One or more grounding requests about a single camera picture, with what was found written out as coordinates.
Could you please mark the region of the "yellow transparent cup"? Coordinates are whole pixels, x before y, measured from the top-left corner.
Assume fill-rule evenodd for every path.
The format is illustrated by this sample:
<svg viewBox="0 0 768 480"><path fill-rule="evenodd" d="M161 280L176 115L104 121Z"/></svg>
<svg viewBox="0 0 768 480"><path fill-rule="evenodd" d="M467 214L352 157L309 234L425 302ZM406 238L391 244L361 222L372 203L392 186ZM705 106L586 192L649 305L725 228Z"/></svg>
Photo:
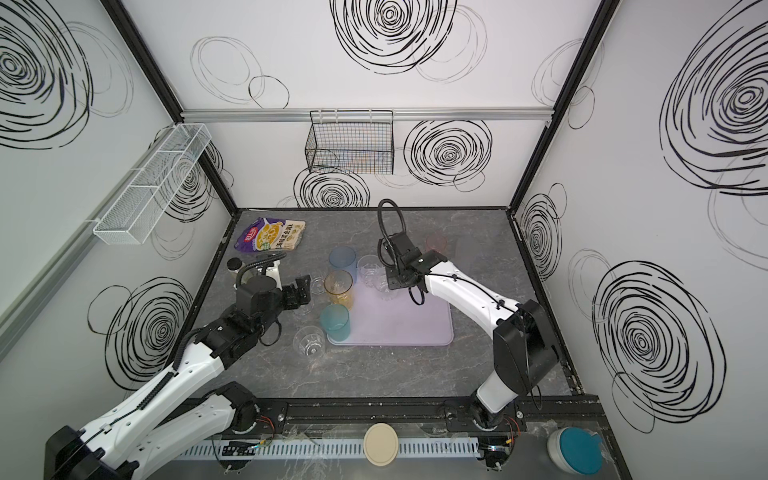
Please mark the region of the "yellow transparent cup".
<svg viewBox="0 0 768 480"><path fill-rule="evenodd" d="M323 286L332 304L343 305L348 310L353 308L354 280L348 271L339 269L330 271L323 281Z"/></svg>

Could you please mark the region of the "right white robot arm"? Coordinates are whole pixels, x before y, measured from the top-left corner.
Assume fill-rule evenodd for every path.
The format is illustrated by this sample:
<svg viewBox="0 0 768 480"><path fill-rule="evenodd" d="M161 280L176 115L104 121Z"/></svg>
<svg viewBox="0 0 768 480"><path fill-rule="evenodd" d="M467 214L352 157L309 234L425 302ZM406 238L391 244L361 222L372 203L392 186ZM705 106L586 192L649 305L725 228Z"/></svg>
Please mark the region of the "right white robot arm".
<svg viewBox="0 0 768 480"><path fill-rule="evenodd" d="M478 428L495 429L506 408L531 395L560 363L562 349L545 309L534 300L519 302L492 291L435 250L421 251L393 200L378 203L377 222L377 256L388 287L407 290L417 305L428 294L448 302L492 340L493 370L471 395L469 412Z"/></svg>

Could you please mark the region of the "clear faceted glass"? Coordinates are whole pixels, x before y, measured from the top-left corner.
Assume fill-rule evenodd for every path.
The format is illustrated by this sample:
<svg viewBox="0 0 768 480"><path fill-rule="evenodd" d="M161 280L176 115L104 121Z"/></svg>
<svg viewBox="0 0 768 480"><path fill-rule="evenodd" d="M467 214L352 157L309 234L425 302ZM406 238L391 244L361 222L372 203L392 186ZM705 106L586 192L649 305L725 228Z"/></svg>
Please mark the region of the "clear faceted glass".
<svg viewBox="0 0 768 480"><path fill-rule="evenodd" d="M357 263L358 276L363 284L374 288L380 277L385 274L385 269L377 255L364 255Z"/></svg>
<svg viewBox="0 0 768 480"><path fill-rule="evenodd" d="M388 279L385 274L377 275L373 281L373 288L376 291L377 297L382 301L392 301L397 297L397 291L391 290L388 284Z"/></svg>

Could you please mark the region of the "teal frosted cup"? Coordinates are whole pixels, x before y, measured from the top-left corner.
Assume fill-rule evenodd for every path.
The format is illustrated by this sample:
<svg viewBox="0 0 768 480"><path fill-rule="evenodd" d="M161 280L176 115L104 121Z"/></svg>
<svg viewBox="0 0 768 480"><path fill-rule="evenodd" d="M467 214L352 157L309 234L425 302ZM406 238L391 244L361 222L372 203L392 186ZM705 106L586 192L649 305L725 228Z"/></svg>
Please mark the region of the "teal frosted cup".
<svg viewBox="0 0 768 480"><path fill-rule="evenodd" d="M322 329L334 342L346 340L351 333L349 310L341 304L330 304L320 314Z"/></svg>

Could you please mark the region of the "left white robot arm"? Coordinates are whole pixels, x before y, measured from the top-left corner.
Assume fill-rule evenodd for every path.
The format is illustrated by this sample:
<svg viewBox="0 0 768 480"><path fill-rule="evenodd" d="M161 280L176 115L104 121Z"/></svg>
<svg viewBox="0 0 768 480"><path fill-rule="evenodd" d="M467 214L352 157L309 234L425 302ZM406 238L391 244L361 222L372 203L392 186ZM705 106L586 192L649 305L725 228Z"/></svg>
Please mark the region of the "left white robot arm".
<svg viewBox="0 0 768 480"><path fill-rule="evenodd" d="M64 426L46 442L46 479L145 479L199 442L223 433L277 430L256 397L232 381L190 410L175 412L191 394L261 343L281 313L311 301L311 278L279 282L284 253L267 253L235 278L235 302L214 321L191 330L169 366L111 410L76 430Z"/></svg>

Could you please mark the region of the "blue frosted cup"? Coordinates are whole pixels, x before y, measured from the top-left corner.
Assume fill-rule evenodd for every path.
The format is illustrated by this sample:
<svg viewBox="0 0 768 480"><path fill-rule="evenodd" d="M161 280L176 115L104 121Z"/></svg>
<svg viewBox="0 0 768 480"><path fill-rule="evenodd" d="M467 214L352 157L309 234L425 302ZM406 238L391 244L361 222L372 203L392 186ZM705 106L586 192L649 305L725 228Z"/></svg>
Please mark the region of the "blue frosted cup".
<svg viewBox="0 0 768 480"><path fill-rule="evenodd" d="M357 254L350 246L337 246L329 254L329 263L333 269L344 270L357 282Z"/></svg>

